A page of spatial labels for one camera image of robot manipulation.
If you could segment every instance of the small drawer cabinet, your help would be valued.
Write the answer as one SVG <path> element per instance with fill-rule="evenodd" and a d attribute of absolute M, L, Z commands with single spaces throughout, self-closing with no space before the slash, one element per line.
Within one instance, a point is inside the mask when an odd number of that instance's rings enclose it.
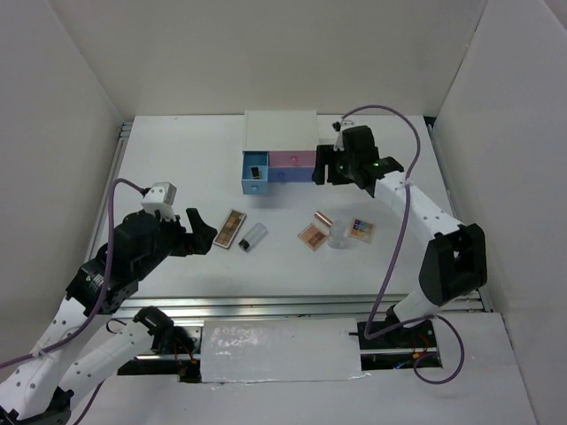
<path fill-rule="evenodd" d="M 268 193 L 269 182 L 311 182 L 318 143 L 316 111 L 247 111 L 243 193 Z"/>

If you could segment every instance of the makeup compact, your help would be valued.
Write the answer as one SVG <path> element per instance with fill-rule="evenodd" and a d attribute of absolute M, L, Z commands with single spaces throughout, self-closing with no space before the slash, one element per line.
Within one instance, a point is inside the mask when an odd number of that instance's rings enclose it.
<path fill-rule="evenodd" d="M 354 219 L 353 224 L 348 231 L 348 235 L 354 239 L 358 239 L 359 241 L 371 243 L 375 228 L 376 225 L 370 221 Z"/>
<path fill-rule="evenodd" d="M 245 221 L 246 214 L 237 210 L 230 210 L 229 216 L 224 221 L 219 234 L 214 239 L 214 244 L 227 250 Z"/>
<path fill-rule="evenodd" d="M 327 240 L 327 235 L 319 230 L 316 225 L 310 224 L 298 235 L 298 238 L 301 239 L 311 251 L 316 251 Z"/>

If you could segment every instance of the small glass bottle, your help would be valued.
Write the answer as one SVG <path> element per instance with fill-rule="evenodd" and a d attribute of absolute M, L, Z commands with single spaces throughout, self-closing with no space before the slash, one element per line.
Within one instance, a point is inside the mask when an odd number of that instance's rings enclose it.
<path fill-rule="evenodd" d="M 329 240 L 327 245 L 331 248 L 340 248 L 340 245 L 345 240 L 346 224 L 342 220 L 335 220 L 330 226 Z"/>
<path fill-rule="evenodd" d="M 242 238 L 242 241 L 238 243 L 240 249 L 244 252 L 248 252 L 251 250 L 265 234 L 267 234 L 268 230 L 264 227 L 262 223 L 256 223 L 253 228 Z"/>

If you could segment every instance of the purple cable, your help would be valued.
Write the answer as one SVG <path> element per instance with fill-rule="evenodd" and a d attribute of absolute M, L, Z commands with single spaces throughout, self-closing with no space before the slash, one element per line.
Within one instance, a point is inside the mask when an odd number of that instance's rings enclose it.
<path fill-rule="evenodd" d="M 103 386 L 103 383 L 105 383 L 104 381 L 102 381 L 99 385 L 97 385 L 97 387 L 95 388 L 95 391 L 92 393 L 92 396 L 90 396 L 90 400 L 89 403 L 87 403 L 87 405 L 85 406 L 85 410 L 82 411 L 81 416 L 79 416 L 77 418 L 77 420 L 74 422 L 73 425 L 79 425 L 79 423 L 81 423 L 81 421 L 83 420 L 83 418 L 87 415 L 87 413 L 89 412 L 90 407 L 92 406 L 92 404 L 95 402 L 95 398 L 97 398 L 97 394 L 100 391 L 100 387 Z"/>
<path fill-rule="evenodd" d="M 381 109 L 381 110 L 384 110 L 384 111 L 391 112 L 394 115 L 397 115 L 398 117 L 400 117 L 402 120 L 404 120 L 404 122 L 406 124 L 408 124 L 408 126 L 411 128 L 411 131 L 414 133 L 414 137 L 416 138 L 416 154 L 415 154 L 414 158 L 412 159 L 411 164 L 408 167 L 408 170 L 406 171 L 406 177 L 404 179 L 404 182 L 407 182 L 412 171 L 414 171 L 414 167 L 416 166 L 417 160 L 419 159 L 419 155 L 421 154 L 421 151 L 422 151 L 422 141 L 419 137 L 419 134 L 417 133 L 416 127 L 401 112 L 396 111 L 395 109 L 391 108 L 390 106 L 384 106 L 384 105 L 381 105 L 381 104 L 365 104 L 364 106 L 360 106 L 358 108 L 351 110 L 350 112 L 347 112 L 346 114 L 344 114 L 341 117 L 341 120 L 344 120 L 344 119 L 350 117 L 351 115 L 353 115 L 354 113 L 357 113 L 359 111 L 363 111 L 363 110 L 366 110 L 366 109 Z M 400 328 L 400 327 L 407 325 L 409 323 L 416 323 L 418 321 L 430 320 L 433 317 L 438 317 L 439 319 L 441 319 L 443 322 L 445 322 L 447 324 L 447 326 L 453 331 L 454 335 L 457 338 L 457 341 L 459 343 L 459 348 L 461 350 L 461 358 L 459 360 L 459 365 L 457 366 L 457 369 L 446 379 L 443 379 L 443 380 L 440 380 L 440 381 L 433 381 L 433 380 L 427 379 L 427 378 L 421 376 L 417 372 L 417 365 L 419 365 L 419 363 L 423 359 L 436 355 L 434 353 L 428 353 L 428 354 L 423 355 L 422 357 L 420 357 L 419 359 L 417 359 L 414 362 L 414 372 L 416 373 L 416 376 L 419 379 L 421 379 L 422 381 L 424 381 L 426 383 L 433 384 L 433 385 L 440 385 L 440 384 L 443 384 L 443 383 L 449 383 L 449 382 L 453 381 L 455 379 L 455 377 L 459 375 L 459 373 L 461 372 L 461 369 L 462 369 L 462 365 L 464 364 L 464 358 L 465 358 L 464 344 L 462 343 L 462 338 L 459 335 L 459 333 L 457 332 L 457 330 L 454 328 L 454 326 L 447 319 L 445 319 L 444 317 L 438 316 L 438 315 L 418 317 L 418 318 L 415 318 L 415 319 L 408 319 L 406 321 L 401 321 L 399 323 L 396 323 L 395 325 L 391 325 L 387 328 L 378 330 L 377 332 L 370 333 L 370 329 L 372 328 L 372 323 L 374 322 L 374 318 L 375 318 L 376 313 L 378 311 L 378 307 L 380 306 L 380 303 L 382 302 L 382 299 L 384 298 L 386 288 L 388 287 L 388 284 L 390 283 L 390 280 L 392 279 L 393 270 L 396 267 L 396 262 L 398 261 L 398 257 L 400 255 L 400 251 L 401 251 L 401 245 L 404 242 L 406 230 L 408 229 L 411 193 L 410 193 L 408 184 L 405 185 L 405 188 L 406 188 L 406 204 L 405 204 L 405 207 L 404 207 L 404 215 L 401 219 L 400 233 L 398 234 L 398 240 L 396 241 L 396 246 L 394 247 L 392 258 L 390 259 L 390 264 L 388 265 L 388 269 L 386 270 L 386 275 L 385 275 L 384 280 L 382 282 L 382 286 L 380 287 L 380 291 L 378 292 L 378 295 L 376 297 L 376 301 L 374 302 L 374 305 L 372 306 L 372 309 L 370 310 L 370 315 L 369 315 L 368 319 L 366 320 L 366 326 L 364 327 L 364 337 L 367 340 L 376 339 L 379 336 L 387 334 L 391 330 L 394 330 L 396 328 Z"/>
<path fill-rule="evenodd" d="M 140 188 L 138 185 L 126 179 L 116 179 L 108 190 L 108 244 L 106 249 L 106 266 L 105 266 L 105 278 L 103 284 L 100 288 L 100 294 L 98 294 L 97 303 L 92 308 L 87 320 L 82 323 L 82 325 L 75 330 L 71 335 L 57 341 L 55 344 L 49 345 L 41 349 L 41 352 L 53 352 L 63 345 L 73 341 L 86 327 L 94 320 L 95 316 L 98 314 L 98 310 L 105 302 L 106 292 L 108 291 L 108 283 L 110 281 L 110 273 L 113 268 L 113 251 L 114 251 L 114 191 L 119 183 L 127 184 L 129 187 L 136 189 L 140 193 L 144 193 L 144 189 Z M 0 363 L 0 369 L 8 366 L 16 365 L 22 361 L 27 361 L 33 359 L 32 354 L 26 354 L 24 356 L 17 357 L 16 359 L 7 360 L 4 363 Z"/>

